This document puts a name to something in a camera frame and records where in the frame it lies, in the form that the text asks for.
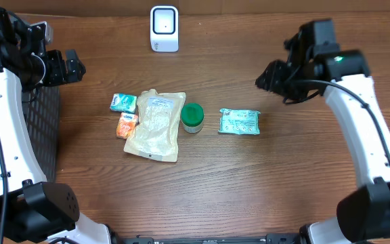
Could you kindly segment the green lid jar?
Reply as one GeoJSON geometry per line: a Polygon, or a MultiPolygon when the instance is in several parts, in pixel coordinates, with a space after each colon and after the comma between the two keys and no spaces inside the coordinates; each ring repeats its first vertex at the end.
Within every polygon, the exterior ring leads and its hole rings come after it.
{"type": "Polygon", "coordinates": [[[181,110],[181,122],[186,132],[198,133],[204,123],[204,110],[197,103],[186,104],[181,110]]]}

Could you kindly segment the beige pouch bag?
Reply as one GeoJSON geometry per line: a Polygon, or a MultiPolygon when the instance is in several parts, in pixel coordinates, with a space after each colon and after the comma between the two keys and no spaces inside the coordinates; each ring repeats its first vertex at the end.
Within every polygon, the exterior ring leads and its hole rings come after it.
{"type": "Polygon", "coordinates": [[[126,139],[124,151],[155,161],[175,163],[181,110],[185,102],[184,92],[143,91],[137,99],[139,124],[126,139]]]}

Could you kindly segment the orange tissue packet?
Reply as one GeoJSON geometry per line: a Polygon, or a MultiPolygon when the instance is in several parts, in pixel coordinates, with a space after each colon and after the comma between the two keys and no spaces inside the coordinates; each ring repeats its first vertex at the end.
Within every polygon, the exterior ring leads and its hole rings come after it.
{"type": "Polygon", "coordinates": [[[135,114],[121,113],[116,127],[116,136],[118,138],[127,139],[134,131],[139,123],[139,118],[135,114]]]}

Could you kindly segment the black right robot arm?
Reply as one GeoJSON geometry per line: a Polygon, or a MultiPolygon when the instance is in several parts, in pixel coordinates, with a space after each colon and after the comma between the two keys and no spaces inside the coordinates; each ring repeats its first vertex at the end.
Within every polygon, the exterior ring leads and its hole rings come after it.
{"type": "Polygon", "coordinates": [[[335,217],[302,226],[293,243],[390,238],[390,131],[363,53],[340,48],[330,19],[302,25],[284,47],[287,60],[270,62],[256,86],[282,96],[286,105],[323,97],[343,132],[357,183],[338,203],[335,217]]]}

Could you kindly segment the teal wipes packet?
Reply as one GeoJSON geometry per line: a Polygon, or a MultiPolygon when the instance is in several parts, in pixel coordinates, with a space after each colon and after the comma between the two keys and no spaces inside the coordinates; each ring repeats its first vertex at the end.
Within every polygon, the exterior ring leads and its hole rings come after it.
{"type": "Polygon", "coordinates": [[[221,134],[259,135],[259,115],[257,110],[237,110],[221,108],[219,130],[221,134]]]}

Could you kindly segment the green tissue packet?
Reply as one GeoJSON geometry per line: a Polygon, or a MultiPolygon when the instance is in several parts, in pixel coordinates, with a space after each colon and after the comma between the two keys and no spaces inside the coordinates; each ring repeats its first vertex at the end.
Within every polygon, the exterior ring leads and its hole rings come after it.
{"type": "Polygon", "coordinates": [[[129,94],[114,94],[110,104],[110,110],[115,112],[135,113],[137,96],[129,94]]]}

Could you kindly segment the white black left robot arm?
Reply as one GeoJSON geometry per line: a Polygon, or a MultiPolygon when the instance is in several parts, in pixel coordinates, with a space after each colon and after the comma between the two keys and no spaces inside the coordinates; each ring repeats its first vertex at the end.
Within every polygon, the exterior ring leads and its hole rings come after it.
{"type": "Polygon", "coordinates": [[[22,96],[80,81],[85,66],[73,50],[47,50],[48,23],[27,24],[0,7],[0,241],[118,243],[105,224],[79,210],[67,184],[49,182],[34,154],[22,96]]]}

